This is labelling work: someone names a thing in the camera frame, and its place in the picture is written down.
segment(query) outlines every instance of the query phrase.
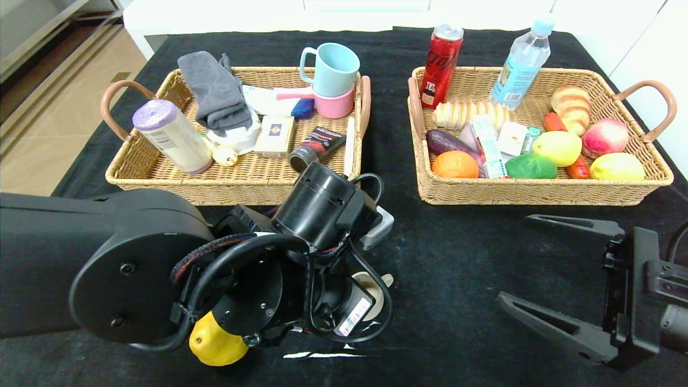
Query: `small box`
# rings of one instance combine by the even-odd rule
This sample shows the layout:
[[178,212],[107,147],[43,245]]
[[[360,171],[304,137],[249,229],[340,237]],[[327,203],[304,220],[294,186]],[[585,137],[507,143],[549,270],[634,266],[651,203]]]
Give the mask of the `small box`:
[[533,152],[533,144],[535,140],[542,134],[542,129],[534,126],[528,127],[528,132],[526,133],[526,138],[523,141],[523,148],[521,149],[521,154]]
[[264,116],[253,151],[262,157],[287,157],[294,141],[294,117]]
[[474,116],[469,123],[469,127],[475,137],[475,144],[477,145],[477,151],[483,162],[482,166],[485,171],[485,177],[506,177],[504,160],[502,160],[502,153],[499,151],[499,146],[497,145],[495,128],[492,125],[490,116],[486,114]]
[[499,150],[511,156],[520,155],[527,132],[528,129],[526,129],[525,125],[513,121],[506,121],[502,125],[499,139],[497,139]]

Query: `orange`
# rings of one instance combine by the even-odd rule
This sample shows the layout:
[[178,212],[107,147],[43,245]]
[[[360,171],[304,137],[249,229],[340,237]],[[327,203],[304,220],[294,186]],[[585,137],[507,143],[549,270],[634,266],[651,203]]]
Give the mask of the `orange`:
[[477,178],[477,162],[463,151],[440,154],[432,163],[432,172],[442,178]]

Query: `water bottle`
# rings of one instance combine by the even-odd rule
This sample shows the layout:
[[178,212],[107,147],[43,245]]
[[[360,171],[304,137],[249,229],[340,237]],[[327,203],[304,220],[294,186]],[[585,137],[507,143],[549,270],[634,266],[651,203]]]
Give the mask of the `water bottle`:
[[538,71],[550,57],[550,36],[555,26],[552,14],[545,14],[533,28],[514,40],[511,51],[490,93],[492,104],[501,103],[515,110],[523,100]]

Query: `white bottle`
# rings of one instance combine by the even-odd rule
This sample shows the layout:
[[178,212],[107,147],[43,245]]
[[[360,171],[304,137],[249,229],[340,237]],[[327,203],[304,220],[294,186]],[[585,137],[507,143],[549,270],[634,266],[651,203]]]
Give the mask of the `white bottle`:
[[136,110],[131,120],[133,126],[182,172],[200,174],[213,163],[211,149],[172,102],[150,100]]
[[552,14],[537,18],[533,28],[514,40],[511,51],[490,93],[492,104],[501,103],[516,110],[535,79],[538,71],[550,57],[550,36],[555,26]]

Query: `red can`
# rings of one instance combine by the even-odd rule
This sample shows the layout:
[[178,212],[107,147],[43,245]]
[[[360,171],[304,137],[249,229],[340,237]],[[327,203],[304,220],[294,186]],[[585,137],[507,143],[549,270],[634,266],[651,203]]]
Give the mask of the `red can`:
[[445,23],[435,27],[430,40],[430,49],[425,63],[425,76],[420,88],[420,102],[423,107],[435,109],[444,102],[459,59],[464,30]]

